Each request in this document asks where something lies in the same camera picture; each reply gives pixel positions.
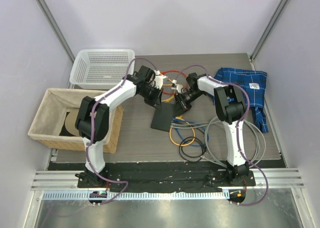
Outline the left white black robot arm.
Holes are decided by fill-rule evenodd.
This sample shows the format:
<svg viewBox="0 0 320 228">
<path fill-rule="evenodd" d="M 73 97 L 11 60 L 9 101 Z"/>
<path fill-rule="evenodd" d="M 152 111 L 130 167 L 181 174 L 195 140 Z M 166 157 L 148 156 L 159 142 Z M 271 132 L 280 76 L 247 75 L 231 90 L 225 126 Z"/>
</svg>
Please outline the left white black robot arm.
<svg viewBox="0 0 320 228">
<path fill-rule="evenodd" d="M 86 96 L 82 99 L 75 128 L 85 146 L 85 169 L 75 176 L 78 188 L 100 188 L 106 178 L 103 140 L 109 134 L 110 115 L 124 101 L 136 95 L 144 102 L 157 107 L 161 104 L 164 80 L 167 77 L 158 70 L 141 66 L 139 71 L 126 74 L 115 87 L 96 97 Z"/>
</svg>

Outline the blue plaid cloth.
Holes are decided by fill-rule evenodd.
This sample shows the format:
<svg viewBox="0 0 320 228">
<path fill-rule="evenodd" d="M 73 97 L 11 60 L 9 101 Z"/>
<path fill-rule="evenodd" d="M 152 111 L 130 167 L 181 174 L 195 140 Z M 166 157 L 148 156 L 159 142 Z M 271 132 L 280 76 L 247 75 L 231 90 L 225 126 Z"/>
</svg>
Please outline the blue plaid cloth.
<svg viewBox="0 0 320 228">
<path fill-rule="evenodd" d="M 264 71 L 231 67 L 220 68 L 214 76 L 218 81 L 237 84 L 245 90 L 249 97 L 253 122 L 262 133 L 269 132 L 264 113 L 267 76 L 268 74 Z"/>
</svg>

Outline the black network switch box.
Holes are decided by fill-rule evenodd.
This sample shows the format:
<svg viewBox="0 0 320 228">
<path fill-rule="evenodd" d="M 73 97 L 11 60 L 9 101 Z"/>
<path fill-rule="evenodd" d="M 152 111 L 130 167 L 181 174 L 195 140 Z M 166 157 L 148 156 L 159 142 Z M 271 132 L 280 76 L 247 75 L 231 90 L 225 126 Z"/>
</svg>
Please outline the black network switch box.
<svg viewBox="0 0 320 228">
<path fill-rule="evenodd" d="M 154 112 L 150 128 L 158 131 L 169 132 L 174 112 L 174 104 L 166 102 L 162 103 Z"/>
</svg>

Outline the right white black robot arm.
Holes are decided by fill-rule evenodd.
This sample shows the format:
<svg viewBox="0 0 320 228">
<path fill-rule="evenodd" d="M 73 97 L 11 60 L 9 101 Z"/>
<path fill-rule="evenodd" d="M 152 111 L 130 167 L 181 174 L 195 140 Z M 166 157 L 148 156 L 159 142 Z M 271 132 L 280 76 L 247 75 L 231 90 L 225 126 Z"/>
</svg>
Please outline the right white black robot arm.
<svg viewBox="0 0 320 228">
<path fill-rule="evenodd" d="M 233 186 L 241 184 L 249 176 L 250 163 L 245 155 L 243 125 L 249 108 L 246 92 L 238 85 L 212 78 L 209 75 L 197 75 L 195 72 L 187 76 L 189 88 L 185 91 L 173 82 L 175 94 L 175 111 L 177 115 L 189 111 L 192 102 L 201 95 L 209 94 L 214 98 L 215 112 L 222 122 L 227 140 L 226 181 Z"/>
</svg>

